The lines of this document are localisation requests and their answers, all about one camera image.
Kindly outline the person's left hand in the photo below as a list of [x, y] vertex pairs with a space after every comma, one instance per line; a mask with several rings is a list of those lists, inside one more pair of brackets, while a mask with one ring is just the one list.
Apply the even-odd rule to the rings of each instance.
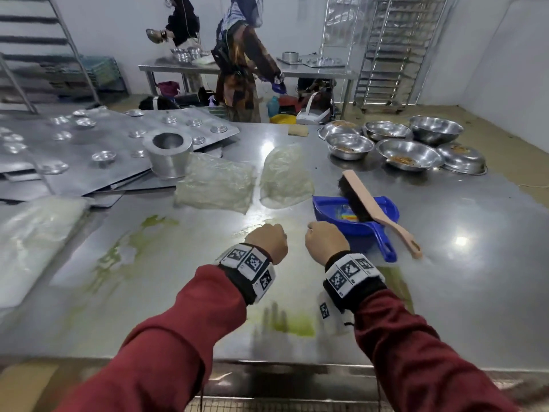
[[273, 265], [278, 265], [288, 254], [287, 235], [281, 224], [266, 223], [251, 231], [244, 243], [263, 249], [271, 258]]

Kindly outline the person's right hand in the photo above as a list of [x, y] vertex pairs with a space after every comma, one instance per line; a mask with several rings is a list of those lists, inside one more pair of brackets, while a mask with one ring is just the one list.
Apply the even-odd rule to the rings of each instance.
[[305, 247], [312, 259], [325, 267], [329, 260], [342, 251], [350, 251], [350, 245], [340, 230], [326, 221], [318, 223], [317, 230], [311, 236], [305, 236]]

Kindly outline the person's left forearm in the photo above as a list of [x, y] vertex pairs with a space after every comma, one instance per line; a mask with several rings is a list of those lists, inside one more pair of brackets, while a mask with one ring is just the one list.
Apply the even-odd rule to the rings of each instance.
[[236, 269], [201, 266], [175, 304], [136, 326], [55, 412], [182, 412], [211, 373], [216, 343], [244, 324], [250, 295]]

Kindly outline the person's right forearm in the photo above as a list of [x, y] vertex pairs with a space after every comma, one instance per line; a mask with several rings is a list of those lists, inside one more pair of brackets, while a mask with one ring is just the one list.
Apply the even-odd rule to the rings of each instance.
[[348, 296], [355, 338], [396, 412], [519, 412], [390, 290]]

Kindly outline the blue plastic dustpan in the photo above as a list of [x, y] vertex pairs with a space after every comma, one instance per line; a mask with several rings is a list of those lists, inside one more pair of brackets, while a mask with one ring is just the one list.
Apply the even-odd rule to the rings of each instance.
[[316, 220], [335, 225], [349, 242], [351, 251], [367, 254], [377, 245], [385, 262], [397, 262], [396, 250], [385, 232], [385, 227], [373, 220], [359, 221], [348, 200], [343, 197], [313, 196], [312, 205]]

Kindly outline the black marker wristband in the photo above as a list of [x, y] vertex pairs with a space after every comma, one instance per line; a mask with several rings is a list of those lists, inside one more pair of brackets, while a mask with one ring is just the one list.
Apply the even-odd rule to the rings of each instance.
[[257, 304], [276, 278], [271, 256], [253, 244], [231, 246], [215, 260], [215, 264], [240, 291], [248, 306]]
[[363, 254], [349, 250], [328, 259], [325, 275], [323, 287], [340, 312], [355, 314], [364, 300], [388, 289], [380, 270]]

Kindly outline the wooden hand brush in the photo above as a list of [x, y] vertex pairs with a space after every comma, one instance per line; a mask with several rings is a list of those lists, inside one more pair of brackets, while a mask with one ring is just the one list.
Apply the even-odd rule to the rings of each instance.
[[375, 201], [372, 194], [367, 190], [353, 170], [345, 170], [342, 172], [342, 177], [338, 182], [338, 188], [341, 196], [348, 201], [348, 205], [358, 221], [376, 221], [383, 226], [391, 228], [400, 237], [413, 258], [422, 258], [422, 249], [415, 241], [414, 236], [397, 222], [392, 221], [388, 215], [383, 212], [380, 205]]

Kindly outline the white marker tag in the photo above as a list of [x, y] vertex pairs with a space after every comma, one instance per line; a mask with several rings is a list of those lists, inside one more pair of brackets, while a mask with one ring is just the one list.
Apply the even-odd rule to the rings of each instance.
[[321, 290], [317, 296], [321, 329], [327, 336], [342, 336], [354, 331], [353, 314], [348, 311], [340, 311], [325, 290]]

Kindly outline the white box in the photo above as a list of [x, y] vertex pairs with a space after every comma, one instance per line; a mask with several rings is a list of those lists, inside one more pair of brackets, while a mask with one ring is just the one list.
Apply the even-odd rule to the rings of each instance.
[[329, 122], [333, 114], [331, 95], [317, 91], [304, 99], [296, 117], [296, 124], [323, 125]]

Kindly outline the group of steel bowls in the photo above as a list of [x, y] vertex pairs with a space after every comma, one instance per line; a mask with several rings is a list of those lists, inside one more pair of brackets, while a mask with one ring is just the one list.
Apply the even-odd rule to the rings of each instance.
[[388, 165], [409, 172], [443, 168], [462, 175], [488, 172], [486, 158], [457, 140], [464, 127], [431, 116], [408, 117], [407, 124], [368, 121], [359, 127], [347, 121], [333, 121], [318, 129], [329, 152], [347, 161], [363, 159], [376, 150]]

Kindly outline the steel work table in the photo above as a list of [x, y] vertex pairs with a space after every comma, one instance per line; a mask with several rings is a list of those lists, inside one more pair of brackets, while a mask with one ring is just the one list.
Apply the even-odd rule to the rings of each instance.
[[[352, 103], [351, 98], [353, 82], [358, 80], [358, 74], [353, 71], [349, 65], [343, 67], [327, 67], [327, 68], [311, 68], [301, 62], [298, 64], [279, 64], [282, 74], [288, 78], [313, 78], [325, 80], [343, 80], [344, 88], [343, 99], [339, 103], [339, 116], [344, 117], [348, 103]], [[194, 64], [180, 63], [169, 57], [148, 60], [138, 66], [141, 72], [144, 72], [150, 90], [153, 92], [156, 89], [155, 72], [167, 74], [182, 74], [182, 75], [219, 75], [220, 69], [213, 64]]]

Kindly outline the metal cylinder mould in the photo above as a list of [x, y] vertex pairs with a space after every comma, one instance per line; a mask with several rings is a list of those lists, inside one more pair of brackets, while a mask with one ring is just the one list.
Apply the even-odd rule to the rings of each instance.
[[179, 179], [188, 173], [193, 153], [193, 139], [188, 133], [175, 129], [151, 130], [143, 138], [143, 147], [157, 177]]

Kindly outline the flat metal mould tray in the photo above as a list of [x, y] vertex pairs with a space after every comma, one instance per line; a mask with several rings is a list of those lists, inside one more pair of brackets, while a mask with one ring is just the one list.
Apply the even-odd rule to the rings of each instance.
[[300, 56], [299, 61], [309, 68], [344, 68], [346, 63], [340, 58], [319, 55]]

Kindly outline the steel tray rack trolley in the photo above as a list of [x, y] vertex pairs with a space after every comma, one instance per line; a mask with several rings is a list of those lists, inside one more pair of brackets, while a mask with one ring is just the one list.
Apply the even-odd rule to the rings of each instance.
[[368, 0], [353, 105], [400, 114], [412, 101], [449, 0]]

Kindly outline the metal tray with round moulds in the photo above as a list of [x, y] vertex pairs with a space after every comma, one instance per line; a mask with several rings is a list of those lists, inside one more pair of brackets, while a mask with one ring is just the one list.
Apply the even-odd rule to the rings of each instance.
[[116, 137], [113, 149], [118, 154], [116, 175], [123, 181], [151, 168], [143, 138], [151, 130], [175, 129], [188, 133], [193, 139], [193, 151], [237, 135], [238, 126], [210, 113], [208, 108], [178, 110], [132, 110], [127, 114], [107, 110], [99, 117], [100, 130]]
[[12, 121], [0, 126], [0, 150], [24, 162], [25, 170], [51, 195], [80, 197], [110, 188], [116, 175], [116, 137], [100, 130], [106, 107], [76, 110], [43, 120]]

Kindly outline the plastic covered rack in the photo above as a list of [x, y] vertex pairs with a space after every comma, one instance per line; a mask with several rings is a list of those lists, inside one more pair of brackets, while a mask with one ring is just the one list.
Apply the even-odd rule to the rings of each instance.
[[365, 21], [368, 0], [327, 0], [319, 54], [348, 66], [356, 34]]

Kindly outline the pile of small metal moulds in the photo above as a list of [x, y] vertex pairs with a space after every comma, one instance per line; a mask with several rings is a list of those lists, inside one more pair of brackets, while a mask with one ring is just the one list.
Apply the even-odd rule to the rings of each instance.
[[200, 47], [173, 47], [170, 49], [172, 58], [175, 62], [187, 64], [202, 58]]

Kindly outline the stack of blue crates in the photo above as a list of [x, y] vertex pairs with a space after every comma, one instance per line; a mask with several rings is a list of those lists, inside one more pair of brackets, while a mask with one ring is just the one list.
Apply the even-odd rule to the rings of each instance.
[[76, 62], [41, 64], [50, 85], [69, 94], [90, 95], [90, 80], [98, 94], [128, 94], [126, 83], [116, 60], [111, 56], [80, 55], [87, 77]]

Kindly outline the large clear plastic bag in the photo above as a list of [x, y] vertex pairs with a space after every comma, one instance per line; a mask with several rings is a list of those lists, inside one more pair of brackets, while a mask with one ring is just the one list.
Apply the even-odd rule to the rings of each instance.
[[0, 311], [14, 309], [76, 233], [92, 200], [46, 196], [0, 205]]

